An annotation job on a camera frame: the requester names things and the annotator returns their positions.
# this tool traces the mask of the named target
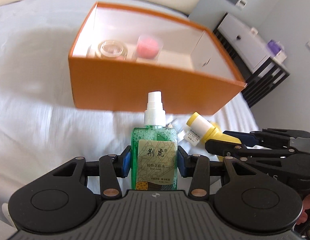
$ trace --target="pink sponge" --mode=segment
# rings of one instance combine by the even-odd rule
[[[159,39],[141,35],[137,42],[136,53],[138,57],[154,59],[163,45]]]

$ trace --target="green spray bottle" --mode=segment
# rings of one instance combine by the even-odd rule
[[[131,134],[132,189],[177,189],[177,132],[165,125],[161,92],[148,93],[145,127]]]

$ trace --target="white label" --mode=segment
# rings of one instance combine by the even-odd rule
[[[137,190],[173,190],[177,144],[170,141],[138,141]]]
[[[287,55],[285,54],[284,51],[281,50],[279,53],[277,53],[277,55],[275,56],[275,58],[276,58],[279,62],[283,63],[283,61],[287,58]]]
[[[201,137],[191,129],[188,133],[185,134],[184,139],[190,142],[192,146],[196,146],[199,143]]]

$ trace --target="open box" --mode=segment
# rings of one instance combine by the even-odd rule
[[[136,59],[140,35],[163,41],[157,60]],[[98,45],[114,40],[127,49],[125,60],[96,56]],[[187,19],[118,4],[96,3],[69,52],[75,106],[141,112],[147,94],[161,91],[172,114],[216,113],[245,86],[217,38]]]

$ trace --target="black gripper base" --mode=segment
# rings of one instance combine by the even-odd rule
[[[128,191],[119,200],[105,201],[86,224],[54,235],[19,231],[10,240],[298,240],[292,231],[255,236],[225,225],[204,201],[185,192]]]

